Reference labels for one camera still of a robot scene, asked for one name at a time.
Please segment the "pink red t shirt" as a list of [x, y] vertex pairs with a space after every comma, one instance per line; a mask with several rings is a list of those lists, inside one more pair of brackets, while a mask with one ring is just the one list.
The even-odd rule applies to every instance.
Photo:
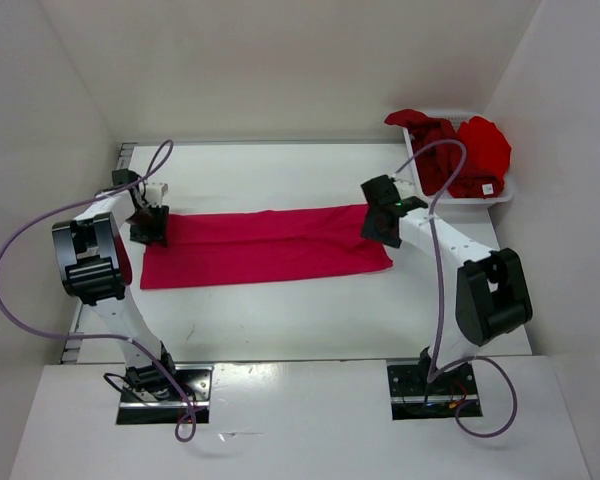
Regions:
[[140, 287], [164, 290], [297, 281], [392, 267], [360, 234], [363, 205], [253, 213], [172, 214], [167, 244], [143, 258]]

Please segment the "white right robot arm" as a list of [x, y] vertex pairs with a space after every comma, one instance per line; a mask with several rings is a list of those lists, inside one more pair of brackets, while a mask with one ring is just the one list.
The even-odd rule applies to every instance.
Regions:
[[520, 256], [471, 239], [416, 196], [402, 198], [388, 175], [361, 189], [367, 203], [363, 238], [395, 249], [408, 244], [435, 261], [438, 319], [433, 343], [421, 354], [418, 380], [426, 391], [442, 392], [453, 381], [453, 370], [531, 320]]

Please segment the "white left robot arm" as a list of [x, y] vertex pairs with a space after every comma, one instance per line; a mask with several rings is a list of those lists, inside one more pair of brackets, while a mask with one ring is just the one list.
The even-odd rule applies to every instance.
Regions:
[[129, 169], [113, 171], [113, 186], [73, 219], [54, 224], [52, 239], [65, 291], [90, 307], [116, 337], [125, 361], [123, 381], [131, 394], [172, 400], [180, 377], [133, 298], [132, 265], [120, 232], [128, 224], [131, 241], [165, 247], [168, 185], [139, 179]]

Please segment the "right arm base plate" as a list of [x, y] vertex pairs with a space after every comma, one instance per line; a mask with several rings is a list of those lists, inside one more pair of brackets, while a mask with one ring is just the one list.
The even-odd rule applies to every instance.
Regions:
[[481, 417], [482, 409], [473, 368], [463, 365], [431, 384], [428, 368], [415, 359], [386, 366], [394, 421]]

